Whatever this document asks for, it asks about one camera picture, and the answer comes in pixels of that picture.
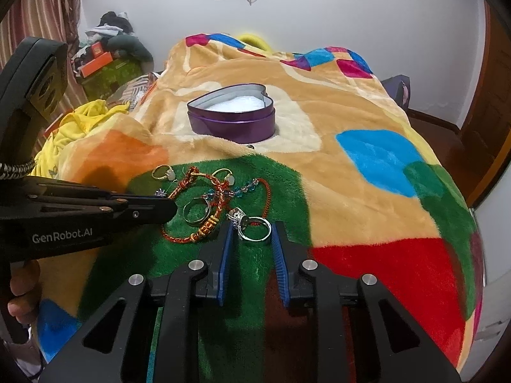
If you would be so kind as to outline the person's left hand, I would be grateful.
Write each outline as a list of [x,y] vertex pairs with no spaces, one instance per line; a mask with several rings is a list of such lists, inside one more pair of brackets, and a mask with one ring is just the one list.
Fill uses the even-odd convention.
[[14,296],[8,303],[8,311],[23,325],[31,324],[37,318],[42,295],[40,274],[37,260],[26,262],[11,273],[10,287]]

